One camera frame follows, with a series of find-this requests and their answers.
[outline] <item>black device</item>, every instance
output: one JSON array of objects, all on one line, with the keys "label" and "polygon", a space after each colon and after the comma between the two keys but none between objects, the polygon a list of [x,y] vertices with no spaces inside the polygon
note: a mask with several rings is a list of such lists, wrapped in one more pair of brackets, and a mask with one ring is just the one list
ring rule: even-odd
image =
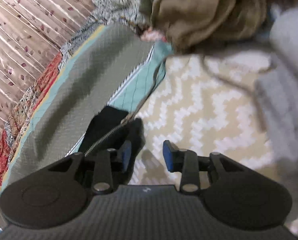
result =
[{"label": "black device", "polygon": [[[21,240],[292,240],[284,226],[292,206],[280,184],[220,154],[200,157],[162,147],[174,185],[124,185],[132,143],[75,153],[8,186],[0,209],[9,226],[0,239]],[[199,172],[210,187],[200,189]]]}]

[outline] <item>olive green cloth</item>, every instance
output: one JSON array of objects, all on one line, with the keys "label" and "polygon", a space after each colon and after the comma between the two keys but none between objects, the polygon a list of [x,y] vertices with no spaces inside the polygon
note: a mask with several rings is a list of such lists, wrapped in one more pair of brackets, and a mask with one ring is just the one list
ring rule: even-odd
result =
[{"label": "olive green cloth", "polygon": [[140,0],[139,9],[177,50],[250,38],[267,13],[266,0]]}]

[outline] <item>gray fabric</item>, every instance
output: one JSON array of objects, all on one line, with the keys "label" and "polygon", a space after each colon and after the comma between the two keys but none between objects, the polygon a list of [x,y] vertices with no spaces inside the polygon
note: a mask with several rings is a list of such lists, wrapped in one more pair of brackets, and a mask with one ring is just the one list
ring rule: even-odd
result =
[{"label": "gray fabric", "polygon": [[274,24],[270,39],[276,69],[262,75],[256,95],[267,123],[281,183],[293,197],[289,220],[298,217],[298,10]]},{"label": "gray fabric", "polygon": [[120,23],[129,26],[134,32],[143,30],[145,19],[139,14],[140,0],[92,0],[95,9],[91,12],[86,22],[71,38],[61,47],[63,55],[59,64],[61,69],[74,52],[86,41],[99,25]]},{"label": "gray fabric", "polygon": [[129,73],[146,59],[151,47],[126,26],[108,27],[77,58],[66,82],[25,141],[9,183],[62,158]]},{"label": "gray fabric", "polygon": [[270,42],[298,74],[298,8],[286,11],[273,25]]}]

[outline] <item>floral bedspread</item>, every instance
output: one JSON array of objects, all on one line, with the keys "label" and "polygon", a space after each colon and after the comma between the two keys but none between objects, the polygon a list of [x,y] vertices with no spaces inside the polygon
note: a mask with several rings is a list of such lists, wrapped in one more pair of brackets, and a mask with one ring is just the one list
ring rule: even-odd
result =
[{"label": "floral bedspread", "polygon": [[61,59],[62,54],[59,52],[47,66],[43,74],[23,95],[6,122],[0,140],[0,186],[8,164],[15,154],[32,113],[43,100],[59,73],[58,64]]}]

